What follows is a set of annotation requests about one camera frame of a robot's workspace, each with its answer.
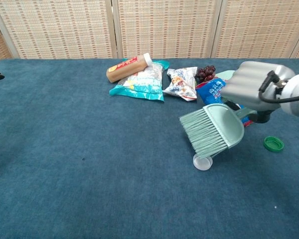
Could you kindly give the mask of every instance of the teal snack bag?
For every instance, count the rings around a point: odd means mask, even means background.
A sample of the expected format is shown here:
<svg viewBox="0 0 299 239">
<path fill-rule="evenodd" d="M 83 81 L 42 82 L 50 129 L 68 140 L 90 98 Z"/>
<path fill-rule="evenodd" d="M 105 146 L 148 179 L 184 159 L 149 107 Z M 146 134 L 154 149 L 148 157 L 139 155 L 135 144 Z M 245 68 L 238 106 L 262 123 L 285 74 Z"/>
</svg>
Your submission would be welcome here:
<svg viewBox="0 0 299 239">
<path fill-rule="evenodd" d="M 144 70 L 121 79 L 110 90 L 110 95 L 129 96 L 148 100 L 164 101 L 162 73 L 169 67 L 166 61 L 153 61 Z"/>
</svg>

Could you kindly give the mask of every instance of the blue carpet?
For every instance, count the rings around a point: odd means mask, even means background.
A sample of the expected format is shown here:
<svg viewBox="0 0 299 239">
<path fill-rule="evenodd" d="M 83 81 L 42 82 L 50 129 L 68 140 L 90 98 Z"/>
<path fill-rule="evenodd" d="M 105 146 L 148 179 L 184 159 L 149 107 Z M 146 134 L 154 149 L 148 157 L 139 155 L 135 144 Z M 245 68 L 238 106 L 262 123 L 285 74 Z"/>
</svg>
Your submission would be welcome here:
<svg viewBox="0 0 299 239">
<path fill-rule="evenodd" d="M 299 73 L 299 59 L 263 61 Z M 0 238 L 299 238 L 299 118 L 274 112 L 201 172 L 178 117 L 202 101 L 110 97 L 118 62 L 0 61 Z"/>
</svg>

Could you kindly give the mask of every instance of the plastic bottle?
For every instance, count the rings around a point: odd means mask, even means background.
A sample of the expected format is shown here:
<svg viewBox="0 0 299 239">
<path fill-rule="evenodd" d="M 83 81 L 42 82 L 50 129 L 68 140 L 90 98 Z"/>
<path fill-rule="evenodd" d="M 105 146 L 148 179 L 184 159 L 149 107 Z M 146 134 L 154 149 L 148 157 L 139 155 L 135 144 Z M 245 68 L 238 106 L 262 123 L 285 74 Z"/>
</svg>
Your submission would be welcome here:
<svg viewBox="0 0 299 239">
<path fill-rule="evenodd" d="M 109 81 L 113 83 L 126 76 L 142 71 L 151 64 L 150 54 L 145 53 L 144 55 L 135 56 L 127 61 L 110 67 L 106 71 L 106 76 Z"/>
</svg>

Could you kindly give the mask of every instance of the black cable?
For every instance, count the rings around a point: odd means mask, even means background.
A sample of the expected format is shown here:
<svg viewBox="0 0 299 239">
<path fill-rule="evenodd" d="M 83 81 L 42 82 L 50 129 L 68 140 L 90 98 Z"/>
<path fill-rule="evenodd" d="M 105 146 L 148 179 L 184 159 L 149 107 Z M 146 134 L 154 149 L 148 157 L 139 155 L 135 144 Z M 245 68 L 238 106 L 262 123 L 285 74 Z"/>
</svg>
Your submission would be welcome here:
<svg viewBox="0 0 299 239">
<path fill-rule="evenodd" d="M 267 98 L 264 98 L 263 92 L 261 92 L 261 91 L 259 91 L 258 97 L 263 102 L 271 103 L 271 104 L 281 104 L 281 103 L 289 103 L 289 102 L 299 101 L 299 96 L 286 98 L 286 99 L 267 99 Z"/>
</svg>

